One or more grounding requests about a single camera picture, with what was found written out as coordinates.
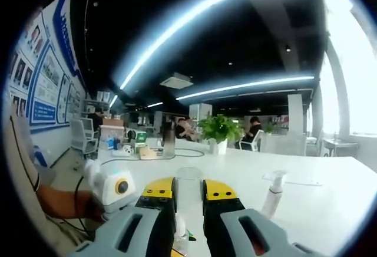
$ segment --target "hand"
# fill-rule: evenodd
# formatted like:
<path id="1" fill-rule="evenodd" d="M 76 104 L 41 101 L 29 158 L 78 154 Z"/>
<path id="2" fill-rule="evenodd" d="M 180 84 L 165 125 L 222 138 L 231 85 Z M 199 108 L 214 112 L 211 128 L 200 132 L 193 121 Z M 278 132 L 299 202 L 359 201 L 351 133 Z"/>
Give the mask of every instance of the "hand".
<path id="1" fill-rule="evenodd" d="M 94 202 L 93 197 L 90 197 L 89 201 L 87 202 L 87 206 L 85 208 L 87 218 L 98 222 L 104 223 L 104 219 L 102 218 L 102 214 L 104 211 Z"/>

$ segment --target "black cable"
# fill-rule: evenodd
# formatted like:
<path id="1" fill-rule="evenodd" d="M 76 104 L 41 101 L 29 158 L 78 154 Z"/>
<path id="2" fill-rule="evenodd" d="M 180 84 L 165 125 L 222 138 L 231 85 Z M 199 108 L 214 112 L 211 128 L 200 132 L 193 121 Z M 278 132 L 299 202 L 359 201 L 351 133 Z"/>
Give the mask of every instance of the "black cable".
<path id="1" fill-rule="evenodd" d="M 26 168 L 24 159 L 22 158 L 21 149 L 19 148 L 19 144 L 18 144 L 18 140 L 17 140 L 17 135 L 16 135 L 16 130 L 14 128 L 14 122 L 13 122 L 12 116 L 10 116 L 10 120 L 11 120 L 11 123 L 12 123 L 12 129 L 13 129 L 14 139 L 16 141 L 16 146 L 17 146 L 17 151 L 18 151 L 18 154 L 19 154 L 19 158 L 21 159 L 21 163 L 22 163 L 22 166 L 24 167 L 26 176 L 28 177 L 31 186 L 33 187 L 33 191 L 37 192 L 38 187 L 39 187 L 39 183 L 40 183 L 40 179 L 41 179 L 40 175 L 39 175 L 39 173 L 37 173 L 37 181 L 35 182 L 35 184 L 33 184 L 33 181 L 31 180 L 31 177 L 30 177 L 30 175 L 28 173 L 28 170 Z"/>
<path id="2" fill-rule="evenodd" d="M 203 157 L 203 156 L 204 156 L 204 152 L 202 152 L 202 151 L 200 151 L 200 150 L 189 149 L 189 148 L 176 148 L 176 150 L 188 150 L 188 151 L 194 151 L 194 152 L 199 153 L 198 156 L 176 155 L 177 157 L 192 157 L 192 158 L 198 158 L 198 157 Z"/>
<path id="3" fill-rule="evenodd" d="M 78 193 L 78 188 L 80 187 L 80 184 L 82 182 L 82 180 L 84 179 L 83 176 L 81 176 L 80 180 L 78 181 L 77 185 L 76 185 L 76 189 L 75 189 L 75 194 L 74 194 L 74 203 L 75 203 L 75 211 L 76 211 L 76 215 L 78 217 L 78 208 L 77 208 L 77 193 Z M 90 236 L 90 232 L 87 230 L 87 228 L 85 227 L 84 223 L 82 222 L 81 218 L 78 217 L 78 221 L 80 222 L 82 228 L 84 229 L 84 232 Z"/>
<path id="4" fill-rule="evenodd" d="M 62 222 L 62 223 L 66 223 L 66 224 L 68 224 L 69 226 L 73 227 L 74 229 L 79 230 L 80 232 L 85 232 L 85 233 L 87 233 L 84 229 L 80 229 L 78 226 L 75 226 L 75 225 L 73 225 L 72 223 L 69 223 L 69 221 L 67 221 L 67 220 L 65 220 L 65 219 L 61 219 L 61 220 L 64 221 L 64 222 Z"/>

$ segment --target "clear plastic cup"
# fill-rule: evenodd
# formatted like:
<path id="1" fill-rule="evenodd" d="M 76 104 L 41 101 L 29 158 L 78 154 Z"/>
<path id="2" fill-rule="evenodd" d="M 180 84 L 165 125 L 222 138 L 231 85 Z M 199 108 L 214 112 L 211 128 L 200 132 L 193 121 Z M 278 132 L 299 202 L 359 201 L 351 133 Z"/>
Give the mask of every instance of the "clear plastic cup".
<path id="1" fill-rule="evenodd" d="M 178 183 L 177 210 L 188 212 L 201 203 L 202 172 L 196 167 L 183 167 L 177 170 Z"/>

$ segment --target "white desk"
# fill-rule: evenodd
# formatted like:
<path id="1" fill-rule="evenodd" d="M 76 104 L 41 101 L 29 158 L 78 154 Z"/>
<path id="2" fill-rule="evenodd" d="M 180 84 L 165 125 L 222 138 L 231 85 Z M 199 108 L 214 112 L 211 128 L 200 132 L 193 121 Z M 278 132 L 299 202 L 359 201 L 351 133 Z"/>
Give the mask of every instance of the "white desk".
<path id="1" fill-rule="evenodd" d="M 332 157 L 333 155 L 336 156 L 337 149 L 355 149 L 354 156 L 357 157 L 357 151 L 359 148 L 358 143 L 345 142 L 340 139 L 329 139 L 329 138 L 324 138 L 322 140 L 323 140 L 324 148 L 327 148 L 330 150 L 330 154 L 329 154 L 330 157 Z"/>
<path id="2" fill-rule="evenodd" d="M 206 153 L 209 149 L 180 140 L 176 147 Z M 108 158 L 104 153 L 100 154 L 103 159 Z M 377 174 L 352 157 L 298 157 L 227 149 L 225 155 L 103 165 L 109 170 L 128 168 L 139 194 L 147 183 L 174 176 L 179 168 L 187 166 L 199 168 L 204 179 L 227 183 L 246 208 L 257 210 L 262 208 L 271 184 L 262 179 L 266 173 L 285 169 L 291 179 L 320 180 L 323 186 L 286 184 L 273 221 L 286 230 L 290 242 L 300 242 L 328 256 L 335 255 L 349 241 L 377 192 Z M 197 237 L 196 242 L 190 242 L 189 256 L 210 256 L 203 234 L 201 204 L 195 205 L 185 218 L 188 230 Z"/>

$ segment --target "white device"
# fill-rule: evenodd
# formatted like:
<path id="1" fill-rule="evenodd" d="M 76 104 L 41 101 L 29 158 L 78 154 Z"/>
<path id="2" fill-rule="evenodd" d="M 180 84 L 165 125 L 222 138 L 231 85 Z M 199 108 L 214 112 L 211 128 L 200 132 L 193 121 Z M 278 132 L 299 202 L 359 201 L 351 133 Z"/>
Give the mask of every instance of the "white device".
<path id="1" fill-rule="evenodd" d="M 134 149 L 131 145 L 124 145 L 120 150 L 113 150 L 111 155 L 113 157 L 130 157 L 134 153 Z"/>
<path id="2" fill-rule="evenodd" d="M 122 169 L 106 171 L 100 160 L 87 160 L 84 177 L 87 178 L 92 195 L 103 206 L 106 214 L 113 214 L 135 201 L 135 183 L 131 172 Z"/>

